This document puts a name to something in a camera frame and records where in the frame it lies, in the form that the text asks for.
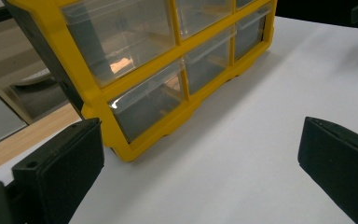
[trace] plastic bin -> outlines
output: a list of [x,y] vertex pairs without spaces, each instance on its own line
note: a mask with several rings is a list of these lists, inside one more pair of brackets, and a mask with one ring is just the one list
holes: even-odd
[[237,9],[243,8],[254,0],[237,0]]
[[229,64],[231,27],[185,55],[190,94],[194,94],[222,73]]
[[84,0],[62,8],[101,87],[173,48],[167,4],[166,0]]
[[266,15],[270,11],[271,5],[265,5],[236,23],[235,60],[241,58],[262,41]]
[[181,61],[171,63],[108,103],[128,142],[181,104],[182,71]]
[[230,0],[176,0],[176,7],[183,39],[231,13]]

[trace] white table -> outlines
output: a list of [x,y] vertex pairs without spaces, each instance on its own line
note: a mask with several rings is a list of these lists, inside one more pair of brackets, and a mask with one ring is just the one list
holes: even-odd
[[132,163],[106,149],[71,223],[353,223],[298,165],[306,116],[358,133],[358,29],[276,18],[268,52],[173,134]]

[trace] yellow frame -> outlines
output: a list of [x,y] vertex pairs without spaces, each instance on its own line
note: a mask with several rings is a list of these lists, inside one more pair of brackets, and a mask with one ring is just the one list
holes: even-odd
[[[133,161],[157,142],[159,138],[172,133],[182,125],[190,118],[193,111],[200,106],[206,97],[212,94],[226,81],[243,73],[254,63],[257,57],[269,48],[272,41],[277,0],[254,0],[254,2],[240,10],[236,9],[236,1],[230,0],[233,8],[231,15],[186,40],[181,40],[175,0],[167,1],[170,1],[172,28],[175,35],[176,46],[151,62],[135,69],[123,78],[115,80],[111,84],[100,88],[83,60],[75,40],[69,33],[65,19],[60,10],[61,7],[77,2],[76,0],[8,0],[10,4],[20,7],[30,13],[43,36],[60,60],[69,78],[71,78],[74,83],[80,97],[83,99],[84,105],[81,111],[82,115],[85,119],[95,117],[100,118],[102,121],[103,143],[107,147],[111,147],[123,161]],[[162,67],[181,58],[205,40],[217,35],[221,31],[235,24],[235,22],[257,11],[268,3],[271,3],[272,9],[266,17],[263,41],[235,62],[235,36],[232,37],[230,41],[229,67],[207,86],[193,95],[189,94],[188,86],[186,85],[186,71],[184,71],[182,73],[182,79],[184,82],[183,88],[185,100],[170,114],[158,121],[129,144],[118,126],[107,102],[148,77],[153,76]]]

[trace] white table surface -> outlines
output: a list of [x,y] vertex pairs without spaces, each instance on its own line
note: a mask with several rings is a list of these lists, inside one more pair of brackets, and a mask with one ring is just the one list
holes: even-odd
[[306,116],[358,133],[358,29],[277,17],[268,52],[173,134],[132,163],[106,148],[71,223],[353,223],[298,165]]

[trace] clear plastic compartment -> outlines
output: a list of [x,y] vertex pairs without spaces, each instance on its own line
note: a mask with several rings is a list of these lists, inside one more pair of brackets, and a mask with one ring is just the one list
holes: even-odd
[[231,0],[176,0],[181,36],[186,39],[231,13]]
[[84,0],[62,13],[100,86],[175,44],[168,0]]
[[181,61],[171,63],[108,103],[129,142],[181,104],[182,71]]
[[270,11],[271,4],[265,5],[236,23],[235,60],[241,58],[262,41],[266,15]]
[[229,40],[232,36],[232,28],[229,27],[185,55],[190,94],[200,90],[228,67]]
[[237,9],[243,8],[250,4],[251,2],[254,2],[254,0],[236,0],[237,1]]

